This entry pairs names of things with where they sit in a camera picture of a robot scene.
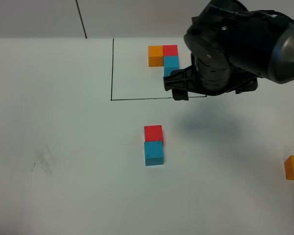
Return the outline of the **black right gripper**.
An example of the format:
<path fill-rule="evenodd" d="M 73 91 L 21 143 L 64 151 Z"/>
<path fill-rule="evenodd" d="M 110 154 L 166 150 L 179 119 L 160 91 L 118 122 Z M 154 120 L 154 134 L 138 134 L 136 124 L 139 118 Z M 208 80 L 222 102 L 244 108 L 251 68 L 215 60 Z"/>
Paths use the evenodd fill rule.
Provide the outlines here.
<path fill-rule="evenodd" d="M 172 91 L 176 101 L 189 100 L 188 93 L 218 96 L 232 91 L 236 94 L 251 92 L 258 87 L 258 76 L 241 68 L 230 66 L 214 69 L 193 54 L 191 63 L 185 69 L 174 70 L 164 77 L 164 88 Z"/>

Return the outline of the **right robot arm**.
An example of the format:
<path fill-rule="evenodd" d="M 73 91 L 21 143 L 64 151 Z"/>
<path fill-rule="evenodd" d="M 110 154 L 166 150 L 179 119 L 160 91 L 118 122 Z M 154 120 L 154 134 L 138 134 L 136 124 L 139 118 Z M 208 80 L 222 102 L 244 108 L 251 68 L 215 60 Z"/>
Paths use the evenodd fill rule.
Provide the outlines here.
<path fill-rule="evenodd" d="M 184 35 L 191 65 L 164 77 L 175 100 L 257 89 L 258 78 L 294 80 L 294 20 L 273 10 L 248 11 L 237 0 L 212 0 Z"/>

